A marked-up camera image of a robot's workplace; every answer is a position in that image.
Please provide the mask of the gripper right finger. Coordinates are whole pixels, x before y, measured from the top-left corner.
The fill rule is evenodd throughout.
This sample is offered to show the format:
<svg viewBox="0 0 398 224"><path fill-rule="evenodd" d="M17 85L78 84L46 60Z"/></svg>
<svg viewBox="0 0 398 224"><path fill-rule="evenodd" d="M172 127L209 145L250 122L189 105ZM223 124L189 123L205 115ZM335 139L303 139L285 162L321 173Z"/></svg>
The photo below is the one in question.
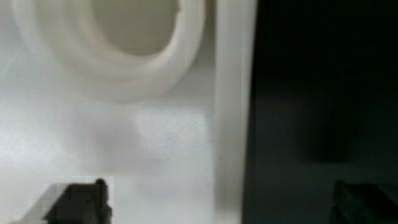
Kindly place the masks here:
<svg viewBox="0 0 398 224"><path fill-rule="evenodd" d="M337 181L328 224L398 224L398 186Z"/></svg>

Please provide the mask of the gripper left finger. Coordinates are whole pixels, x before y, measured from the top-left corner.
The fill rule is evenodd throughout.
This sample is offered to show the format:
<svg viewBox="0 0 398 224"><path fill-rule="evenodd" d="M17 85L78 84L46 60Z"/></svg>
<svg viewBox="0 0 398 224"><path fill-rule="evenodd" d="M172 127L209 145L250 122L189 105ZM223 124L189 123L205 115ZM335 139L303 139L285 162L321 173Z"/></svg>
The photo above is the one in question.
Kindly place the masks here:
<svg viewBox="0 0 398 224"><path fill-rule="evenodd" d="M111 224L108 185L102 179L90 184L67 185L42 221L46 224Z"/></svg>

